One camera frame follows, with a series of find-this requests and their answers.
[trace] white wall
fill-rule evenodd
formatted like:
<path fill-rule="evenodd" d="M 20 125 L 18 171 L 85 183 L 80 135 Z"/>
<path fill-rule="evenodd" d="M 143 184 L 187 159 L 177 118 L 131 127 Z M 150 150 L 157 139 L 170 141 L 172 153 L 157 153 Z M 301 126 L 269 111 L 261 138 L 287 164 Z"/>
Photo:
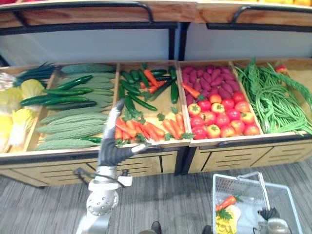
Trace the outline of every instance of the white wall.
<path fill-rule="evenodd" d="M 0 37 L 0 53 L 12 65 L 168 58 L 168 30 L 93 30 Z M 312 33 L 207 30 L 191 24 L 186 60 L 312 56 Z"/>

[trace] shoe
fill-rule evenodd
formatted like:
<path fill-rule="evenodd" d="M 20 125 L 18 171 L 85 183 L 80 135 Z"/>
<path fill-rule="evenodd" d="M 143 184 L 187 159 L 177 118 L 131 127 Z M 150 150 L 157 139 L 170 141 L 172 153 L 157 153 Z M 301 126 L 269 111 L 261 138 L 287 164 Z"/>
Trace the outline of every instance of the shoe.
<path fill-rule="evenodd" d="M 211 226 L 207 225 L 204 227 L 203 233 L 202 234 L 212 234 L 213 232 L 211 231 Z"/>
<path fill-rule="evenodd" d="M 151 229 L 156 232 L 156 234 L 161 234 L 161 226 L 160 226 L 160 223 L 158 221 L 155 221 L 153 224 L 152 224 L 152 227 Z"/>

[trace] gray carpet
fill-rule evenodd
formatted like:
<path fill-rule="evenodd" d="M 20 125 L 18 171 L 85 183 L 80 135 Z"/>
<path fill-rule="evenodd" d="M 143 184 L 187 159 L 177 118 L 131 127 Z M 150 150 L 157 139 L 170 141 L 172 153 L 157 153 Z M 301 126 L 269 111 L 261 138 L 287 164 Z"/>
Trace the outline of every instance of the gray carpet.
<path fill-rule="evenodd" d="M 266 181 L 289 186 L 303 233 L 312 233 L 312 158 L 305 162 L 223 171 L 240 175 L 259 170 Z M 212 224 L 213 173 L 187 176 L 156 175 L 135 178 L 131 188 L 119 191 L 119 205 L 109 234 L 137 234 L 159 220 L 164 234 L 201 234 Z M 2 178 L 1 234 L 71 234 L 85 213 L 87 188 L 82 184 L 35 189 Z"/>

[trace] plastic basket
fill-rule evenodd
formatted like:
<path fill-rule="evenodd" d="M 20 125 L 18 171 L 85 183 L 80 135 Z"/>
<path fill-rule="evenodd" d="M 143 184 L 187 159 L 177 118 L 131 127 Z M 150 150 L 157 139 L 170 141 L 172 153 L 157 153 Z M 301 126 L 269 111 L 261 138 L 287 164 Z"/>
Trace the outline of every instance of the plastic basket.
<path fill-rule="evenodd" d="M 263 182 L 264 190 L 266 189 L 266 192 L 264 192 L 259 181 L 243 178 L 253 175 L 262 177 L 259 172 L 238 177 L 214 174 L 212 197 L 214 234 L 217 234 L 215 205 L 220 204 L 231 195 L 240 195 L 243 200 L 243 202 L 235 204 L 241 210 L 241 216 L 237 223 L 238 234 L 252 234 L 253 227 L 257 228 L 259 222 L 265 221 L 258 214 L 258 211 L 268 205 L 270 207 L 270 204 L 278 210 L 280 218 L 287 222 L 292 234 L 303 234 L 290 189 L 284 185 Z"/>

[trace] red tomato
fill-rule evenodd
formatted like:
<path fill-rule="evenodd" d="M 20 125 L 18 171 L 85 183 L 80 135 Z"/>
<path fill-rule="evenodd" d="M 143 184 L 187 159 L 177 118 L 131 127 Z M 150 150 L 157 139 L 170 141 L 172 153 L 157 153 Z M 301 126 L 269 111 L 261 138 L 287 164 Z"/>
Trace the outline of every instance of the red tomato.
<path fill-rule="evenodd" d="M 260 134 L 260 129 L 255 123 L 247 124 L 244 130 L 244 135 L 258 135 Z"/>
<path fill-rule="evenodd" d="M 213 103 L 211 105 L 211 111 L 214 112 L 215 114 L 220 114 L 220 113 L 224 113 L 225 109 L 224 106 L 220 103 Z"/>
<path fill-rule="evenodd" d="M 219 114 L 219 115 L 216 117 L 215 124 L 216 124 L 219 128 L 221 128 L 221 127 L 224 126 L 224 125 L 229 125 L 229 123 L 230 123 L 230 119 L 229 119 L 229 117 L 228 117 L 226 114 L 224 114 L 224 113 L 221 113 L 221 114 Z"/>
<path fill-rule="evenodd" d="M 199 101 L 199 102 L 197 102 L 197 104 L 200 106 L 201 111 L 203 111 L 203 112 L 210 110 L 211 103 L 209 101 L 207 101 L 207 100 Z"/>
<path fill-rule="evenodd" d="M 206 126 L 209 126 L 215 123 L 216 115 L 212 111 L 201 113 L 201 117 L 203 118 L 204 124 Z"/>
<path fill-rule="evenodd" d="M 204 126 L 204 120 L 200 116 L 194 116 L 191 118 L 191 127 L 201 127 Z"/>
<path fill-rule="evenodd" d="M 200 106 L 198 106 L 196 103 L 189 105 L 187 109 L 189 111 L 190 117 L 198 116 L 201 112 Z"/>
<path fill-rule="evenodd" d="M 221 128 L 221 137 L 233 137 L 235 136 L 235 129 L 229 125 Z"/>
<path fill-rule="evenodd" d="M 219 94 L 212 94 L 212 95 L 209 97 L 209 101 L 210 101 L 211 103 L 221 103 L 222 97 L 221 97 Z"/>
<path fill-rule="evenodd" d="M 254 123 L 254 115 L 251 112 L 244 112 L 240 115 L 240 120 L 244 123 Z"/>
<path fill-rule="evenodd" d="M 234 101 L 230 98 L 227 98 L 227 99 L 224 99 L 221 104 L 224 106 L 224 109 L 227 111 L 227 110 L 230 110 L 230 109 L 233 109 L 234 108 Z"/>
<path fill-rule="evenodd" d="M 215 124 L 212 124 L 206 127 L 206 132 L 207 132 L 208 138 L 219 138 L 221 134 L 220 128 L 216 126 Z"/>
<path fill-rule="evenodd" d="M 241 113 L 250 111 L 249 104 L 246 101 L 240 101 L 236 103 L 235 109 Z"/>
<path fill-rule="evenodd" d="M 245 129 L 245 124 L 241 120 L 233 120 L 230 124 L 236 131 L 237 134 L 242 134 Z"/>
<path fill-rule="evenodd" d="M 232 96 L 232 99 L 235 103 L 238 103 L 240 101 L 245 101 L 245 96 L 242 92 L 235 92 Z"/>
<path fill-rule="evenodd" d="M 226 114 L 230 118 L 230 121 L 240 120 L 240 112 L 235 110 L 235 109 L 231 109 L 231 110 L 227 111 Z"/>
<path fill-rule="evenodd" d="M 192 133 L 195 134 L 194 140 L 205 139 L 207 133 L 203 127 L 195 127 L 192 129 Z"/>

